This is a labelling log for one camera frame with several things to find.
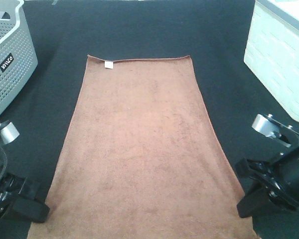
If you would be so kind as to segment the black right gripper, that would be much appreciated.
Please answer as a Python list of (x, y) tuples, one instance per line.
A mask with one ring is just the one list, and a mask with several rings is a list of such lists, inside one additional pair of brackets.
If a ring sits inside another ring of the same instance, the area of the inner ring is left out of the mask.
[(264, 186), (254, 188), (239, 201), (240, 218), (276, 213), (276, 205), (299, 209), (299, 145), (271, 161), (243, 158), (235, 170), (238, 178), (252, 178)]

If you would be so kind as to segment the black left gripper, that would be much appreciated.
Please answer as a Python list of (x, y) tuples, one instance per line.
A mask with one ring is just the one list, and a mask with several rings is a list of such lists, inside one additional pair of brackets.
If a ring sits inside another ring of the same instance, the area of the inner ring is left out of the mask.
[(50, 208), (44, 203), (30, 200), (41, 199), (40, 183), (12, 174), (7, 166), (7, 155), (0, 147), (0, 219), (45, 222)]

